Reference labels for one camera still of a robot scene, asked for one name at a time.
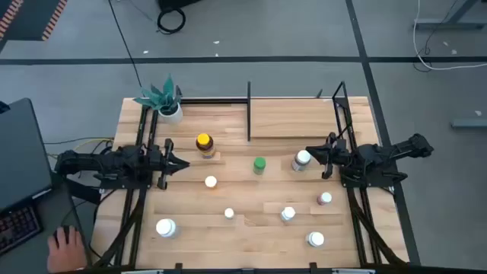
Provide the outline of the white bottle wide cap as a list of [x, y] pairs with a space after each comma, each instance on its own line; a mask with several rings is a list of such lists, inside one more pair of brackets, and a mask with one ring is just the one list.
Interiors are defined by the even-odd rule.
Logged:
[[319, 231], [312, 231], [306, 236], [306, 242], [312, 247], [320, 247], [325, 242], [325, 237]]

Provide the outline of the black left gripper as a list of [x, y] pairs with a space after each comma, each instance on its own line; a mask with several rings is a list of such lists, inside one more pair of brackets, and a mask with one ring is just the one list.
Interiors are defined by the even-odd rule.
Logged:
[[[169, 167], [169, 157], [173, 151], [173, 141], [165, 139], [164, 150], [161, 151], [158, 145], [151, 144], [147, 147], [147, 164], [146, 170], [150, 172], [160, 171], [161, 175], [158, 178], [157, 188], [165, 190], [167, 188], [167, 169]], [[173, 174], [189, 167], [189, 162], [173, 155], [173, 163], [185, 164], [177, 166]]]

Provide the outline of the black orange striped mat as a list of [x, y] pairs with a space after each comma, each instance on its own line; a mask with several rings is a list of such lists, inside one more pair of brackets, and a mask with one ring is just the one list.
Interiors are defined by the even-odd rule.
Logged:
[[0, 0], [0, 41], [48, 40], [68, 0]]

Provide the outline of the grey desk leg foot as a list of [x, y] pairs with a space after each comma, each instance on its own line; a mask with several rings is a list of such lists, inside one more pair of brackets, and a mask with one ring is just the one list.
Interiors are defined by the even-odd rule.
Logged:
[[482, 118], [466, 118], [453, 119], [450, 122], [452, 128], [464, 129], [487, 129], [487, 119]]
[[479, 2], [487, 3], [487, 0], [454, 0], [447, 13], [440, 19], [420, 18], [421, 0], [415, 19], [412, 23], [413, 30], [482, 30], [487, 27], [487, 22], [462, 21], [462, 18]]

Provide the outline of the fish oil bottle yellow cap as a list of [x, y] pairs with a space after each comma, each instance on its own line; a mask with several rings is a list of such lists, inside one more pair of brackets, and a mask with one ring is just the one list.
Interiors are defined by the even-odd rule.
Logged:
[[207, 133], [200, 133], [196, 138], [196, 147], [204, 158], [213, 158], [215, 146], [213, 138]]

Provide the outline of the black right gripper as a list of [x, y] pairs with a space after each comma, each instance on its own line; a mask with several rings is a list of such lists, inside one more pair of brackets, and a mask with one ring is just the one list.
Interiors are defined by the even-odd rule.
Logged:
[[339, 139], [334, 132], [326, 138], [325, 145], [307, 146], [306, 151], [319, 163], [326, 166], [322, 174], [324, 180], [333, 174], [333, 165], [344, 165], [349, 161], [349, 151], [346, 148], [346, 140]]

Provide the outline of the person's hand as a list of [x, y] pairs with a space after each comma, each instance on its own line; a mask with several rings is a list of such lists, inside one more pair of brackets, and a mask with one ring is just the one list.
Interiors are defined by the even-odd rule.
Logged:
[[70, 272], [88, 265], [81, 233], [73, 226], [58, 227], [55, 234], [47, 238], [47, 246], [48, 273]]

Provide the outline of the black backlit keyboard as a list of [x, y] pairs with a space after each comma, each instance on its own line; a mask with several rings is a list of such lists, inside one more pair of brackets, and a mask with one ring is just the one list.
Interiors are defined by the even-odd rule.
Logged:
[[42, 231], [43, 225], [34, 205], [0, 212], [0, 256]]

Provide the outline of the large white medicine bottle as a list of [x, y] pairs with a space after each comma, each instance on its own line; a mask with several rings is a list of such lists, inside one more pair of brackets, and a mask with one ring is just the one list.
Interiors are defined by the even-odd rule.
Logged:
[[178, 233], [177, 224], [171, 218], [162, 218], [157, 222], [155, 228], [161, 237], [176, 237]]

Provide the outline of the black equipment box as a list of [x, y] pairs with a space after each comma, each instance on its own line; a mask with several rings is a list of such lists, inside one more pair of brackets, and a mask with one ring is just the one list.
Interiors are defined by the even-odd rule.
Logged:
[[195, 4], [201, 0], [156, 0], [161, 11], [173, 11]]

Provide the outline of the grey desk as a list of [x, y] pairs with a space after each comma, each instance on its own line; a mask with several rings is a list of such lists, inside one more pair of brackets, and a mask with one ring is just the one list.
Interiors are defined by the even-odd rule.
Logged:
[[0, 274], [47, 274], [47, 238], [64, 225], [77, 227], [67, 192], [51, 191], [35, 200], [43, 232], [0, 256]]

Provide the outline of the green plant in white pot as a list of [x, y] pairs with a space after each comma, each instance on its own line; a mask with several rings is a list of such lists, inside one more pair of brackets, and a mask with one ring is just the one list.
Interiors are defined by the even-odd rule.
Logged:
[[168, 75], [161, 90], [151, 84], [149, 89], [142, 88], [142, 97], [136, 97], [133, 101], [155, 110], [165, 123], [178, 124], [183, 118], [182, 96], [180, 87]]

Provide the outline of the black shelf frame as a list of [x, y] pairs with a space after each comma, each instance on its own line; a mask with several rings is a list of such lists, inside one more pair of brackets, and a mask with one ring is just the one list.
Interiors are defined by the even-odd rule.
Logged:
[[254, 97], [247, 82], [247, 138], [321, 138], [328, 132], [329, 99], [320, 97]]

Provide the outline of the white bottle green label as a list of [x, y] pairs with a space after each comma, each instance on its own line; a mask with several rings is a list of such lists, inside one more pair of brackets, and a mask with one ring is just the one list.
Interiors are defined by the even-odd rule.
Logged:
[[291, 163], [294, 171], [303, 171], [306, 169], [310, 163], [311, 155], [306, 150], [300, 150], [295, 156]]

